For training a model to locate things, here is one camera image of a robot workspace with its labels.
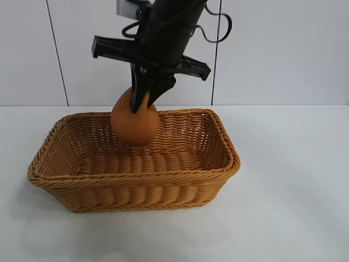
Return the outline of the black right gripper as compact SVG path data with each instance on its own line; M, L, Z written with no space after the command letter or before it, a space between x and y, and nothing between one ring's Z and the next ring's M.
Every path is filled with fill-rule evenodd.
M130 63L132 113L137 113L148 91L147 107L150 108L160 96L172 89L176 84L175 74L195 76L205 81L211 72L206 63L183 55L190 38L190 31L183 27L151 34L149 29L134 22L124 27L122 34L127 39L96 35L92 56ZM152 84L148 72L155 78Z

